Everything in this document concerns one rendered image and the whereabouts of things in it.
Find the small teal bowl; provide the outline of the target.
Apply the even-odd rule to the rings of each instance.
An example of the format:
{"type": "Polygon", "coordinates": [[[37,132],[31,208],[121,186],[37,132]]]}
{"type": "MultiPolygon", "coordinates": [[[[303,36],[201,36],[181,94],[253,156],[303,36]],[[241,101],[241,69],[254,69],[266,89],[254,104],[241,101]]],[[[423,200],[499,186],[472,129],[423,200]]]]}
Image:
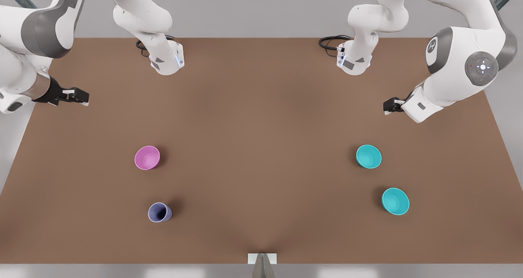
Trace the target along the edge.
{"type": "Polygon", "coordinates": [[[359,146],[355,152],[355,160],[363,168],[374,169],[381,164],[382,155],[375,146],[366,144],[359,146]]]}

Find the pink bowl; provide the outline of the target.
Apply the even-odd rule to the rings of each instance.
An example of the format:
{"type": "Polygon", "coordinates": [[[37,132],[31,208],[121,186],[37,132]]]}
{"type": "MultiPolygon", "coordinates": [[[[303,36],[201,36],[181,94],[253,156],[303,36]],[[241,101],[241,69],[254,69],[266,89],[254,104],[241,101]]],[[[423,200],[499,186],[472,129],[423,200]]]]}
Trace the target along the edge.
{"type": "Polygon", "coordinates": [[[161,154],[155,146],[144,146],[134,156],[134,163],[140,170],[151,170],[158,166],[161,154]]]}

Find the large teal bowl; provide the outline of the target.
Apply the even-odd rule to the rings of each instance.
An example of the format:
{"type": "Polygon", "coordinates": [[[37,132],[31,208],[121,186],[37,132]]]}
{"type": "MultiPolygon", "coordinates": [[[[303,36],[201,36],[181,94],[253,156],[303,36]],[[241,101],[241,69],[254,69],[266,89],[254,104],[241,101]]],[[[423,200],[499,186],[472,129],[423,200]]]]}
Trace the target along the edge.
{"type": "Polygon", "coordinates": [[[410,201],[407,194],[396,187],[390,187],[383,192],[381,204],[388,213],[396,216],[404,215],[410,208],[410,201]]]}

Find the purple cup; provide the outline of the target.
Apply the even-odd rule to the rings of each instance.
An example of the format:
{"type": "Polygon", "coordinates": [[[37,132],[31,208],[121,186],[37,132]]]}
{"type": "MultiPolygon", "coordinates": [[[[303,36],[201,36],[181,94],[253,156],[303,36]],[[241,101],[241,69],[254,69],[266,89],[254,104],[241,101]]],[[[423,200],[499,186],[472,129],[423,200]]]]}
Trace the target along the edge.
{"type": "Polygon", "coordinates": [[[172,218],[172,210],[165,203],[154,203],[148,210],[148,217],[151,222],[166,222],[172,218]]]}

